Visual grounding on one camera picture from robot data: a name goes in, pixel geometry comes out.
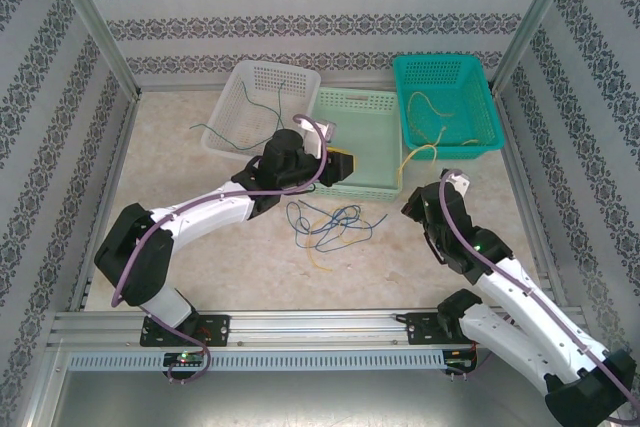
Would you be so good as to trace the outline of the white plastic mesh basket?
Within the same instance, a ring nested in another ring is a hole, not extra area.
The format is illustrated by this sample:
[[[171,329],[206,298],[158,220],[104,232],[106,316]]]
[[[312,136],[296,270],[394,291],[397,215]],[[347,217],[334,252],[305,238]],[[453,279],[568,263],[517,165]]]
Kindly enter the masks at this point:
[[[261,154],[279,129],[303,133],[293,117],[311,114],[320,84],[318,72],[302,67],[239,62],[209,120],[201,125],[202,147],[222,157],[246,161]]]

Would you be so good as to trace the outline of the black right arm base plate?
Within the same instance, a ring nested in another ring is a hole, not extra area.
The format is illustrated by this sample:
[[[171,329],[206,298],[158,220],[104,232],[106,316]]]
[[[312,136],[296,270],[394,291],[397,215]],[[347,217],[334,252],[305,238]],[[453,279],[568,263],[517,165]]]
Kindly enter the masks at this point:
[[[411,312],[397,315],[396,320],[406,326],[407,340],[410,345],[452,345],[471,344],[462,331],[455,327],[449,328],[437,312]]]

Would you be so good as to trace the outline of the teal plastic mesh basket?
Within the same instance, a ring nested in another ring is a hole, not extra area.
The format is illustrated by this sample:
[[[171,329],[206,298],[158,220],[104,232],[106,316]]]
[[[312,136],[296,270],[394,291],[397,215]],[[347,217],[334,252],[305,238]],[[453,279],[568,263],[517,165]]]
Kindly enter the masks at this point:
[[[504,145],[479,59],[462,54],[393,60],[403,140],[415,160],[472,160]]]

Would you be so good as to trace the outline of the aluminium mounting rail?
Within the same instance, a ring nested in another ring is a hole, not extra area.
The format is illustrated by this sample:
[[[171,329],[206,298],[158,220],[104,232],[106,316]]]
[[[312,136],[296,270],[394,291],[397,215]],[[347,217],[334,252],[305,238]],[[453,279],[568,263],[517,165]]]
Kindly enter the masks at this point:
[[[227,348],[347,348],[408,345],[403,318],[392,310],[207,312],[228,315]],[[75,312],[55,315],[46,345],[70,349],[142,347],[147,316],[140,312]]]

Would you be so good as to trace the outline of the mint green perforated basket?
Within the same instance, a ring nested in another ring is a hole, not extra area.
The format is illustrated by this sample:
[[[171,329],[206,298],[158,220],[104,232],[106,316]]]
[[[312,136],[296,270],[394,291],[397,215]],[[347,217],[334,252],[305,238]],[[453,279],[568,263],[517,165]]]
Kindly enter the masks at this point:
[[[400,110],[393,92],[322,87],[312,111],[316,120],[336,125],[330,146],[354,157],[354,172],[315,193],[367,201],[393,201],[402,190]]]

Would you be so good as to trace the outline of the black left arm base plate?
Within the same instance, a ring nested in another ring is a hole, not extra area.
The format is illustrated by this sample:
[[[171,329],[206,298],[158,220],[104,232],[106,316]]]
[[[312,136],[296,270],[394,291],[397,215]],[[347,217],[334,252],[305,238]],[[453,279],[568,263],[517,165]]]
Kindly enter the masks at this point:
[[[177,330],[205,344],[207,347],[225,347],[230,330],[228,315],[192,314]],[[140,334],[142,347],[190,347],[194,343],[177,336],[149,317],[142,324]]]

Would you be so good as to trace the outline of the aluminium frame post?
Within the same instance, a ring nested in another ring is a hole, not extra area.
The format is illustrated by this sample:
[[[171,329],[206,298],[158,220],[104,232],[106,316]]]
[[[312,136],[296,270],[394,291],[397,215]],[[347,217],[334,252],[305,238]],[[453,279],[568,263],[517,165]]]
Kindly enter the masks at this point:
[[[505,88],[553,1],[532,0],[490,81],[493,95],[499,94]]]
[[[121,53],[106,21],[101,16],[94,0],[71,0],[82,22],[106,59],[129,100],[137,100],[140,87],[135,81],[124,55]]]

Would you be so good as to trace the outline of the grey metal sheet panel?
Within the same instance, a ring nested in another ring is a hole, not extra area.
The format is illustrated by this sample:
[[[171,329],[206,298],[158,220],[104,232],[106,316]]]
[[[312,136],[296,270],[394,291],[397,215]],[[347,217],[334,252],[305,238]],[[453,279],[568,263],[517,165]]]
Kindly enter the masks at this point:
[[[467,378],[438,370],[209,373],[74,371],[47,356],[10,427],[560,427],[535,388],[490,359]]]

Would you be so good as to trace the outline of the aluminium side rail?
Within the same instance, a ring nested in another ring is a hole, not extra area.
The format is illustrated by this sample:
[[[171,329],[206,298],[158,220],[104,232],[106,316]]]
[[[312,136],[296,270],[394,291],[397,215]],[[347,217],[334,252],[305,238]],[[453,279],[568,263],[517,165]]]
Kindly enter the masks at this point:
[[[503,158],[536,272],[546,281],[544,290],[552,293],[553,300],[562,307],[568,307],[570,302],[565,295],[555,257],[538,212],[534,191],[531,189],[517,139],[500,96],[495,98],[495,105],[504,132]]]
[[[82,247],[80,263],[75,271],[74,282],[70,291],[68,302],[64,310],[69,312],[79,311],[84,308],[86,302],[86,289],[94,276],[93,256],[98,247],[99,241],[106,229],[109,212],[115,196],[115,190],[122,170],[124,157],[131,136],[132,124],[140,100],[140,95],[136,94],[127,104],[126,110],[119,119],[118,130],[115,137],[108,144],[109,150],[106,162],[102,166],[100,176],[99,196],[91,211],[90,229],[87,231],[87,238]]]

